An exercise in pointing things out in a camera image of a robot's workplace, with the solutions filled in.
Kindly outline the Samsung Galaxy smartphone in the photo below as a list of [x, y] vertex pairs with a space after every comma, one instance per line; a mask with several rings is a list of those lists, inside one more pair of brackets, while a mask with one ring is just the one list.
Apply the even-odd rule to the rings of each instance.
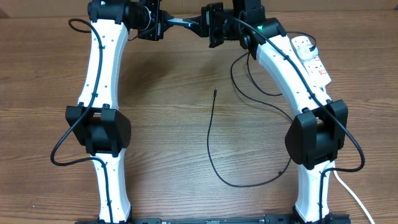
[[182, 26], [182, 27], [185, 27], [185, 28], [188, 28], [188, 29], [192, 29], [193, 27], [198, 25], [197, 22], [192, 21], [190, 19], [182, 19], [182, 18], [177, 18], [177, 17], [169, 19], [167, 21], [167, 24], [169, 26]]

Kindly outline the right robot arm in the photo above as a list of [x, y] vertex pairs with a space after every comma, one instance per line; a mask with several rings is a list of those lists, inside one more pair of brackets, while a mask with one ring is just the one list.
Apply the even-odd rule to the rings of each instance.
[[289, 39], [276, 18], [265, 16], [260, 1], [234, 1], [232, 9], [221, 2], [208, 4], [197, 19], [193, 29], [209, 38], [211, 48], [240, 41], [270, 73], [289, 105], [293, 119], [285, 146], [298, 165], [295, 222], [348, 223], [349, 216], [332, 214], [327, 202], [330, 174], [345, 142], [348, 108], [342, 100], [332, 101], [326, 85], [310, 71], [316, 47]]

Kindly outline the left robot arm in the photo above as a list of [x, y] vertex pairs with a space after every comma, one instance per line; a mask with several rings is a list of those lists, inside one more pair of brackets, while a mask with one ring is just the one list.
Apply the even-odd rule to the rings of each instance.
[[124, 156], [131, 140], [131, 122], [119, 111], [118, 83], [129, 33], [140, 39], [161, 39], [160, 2], [90, 1], [91, 49], [83, 90], [77, 106], [65, 117], [92, 161], [100, 197], [97, 223], [132, 223], [127, 197]]

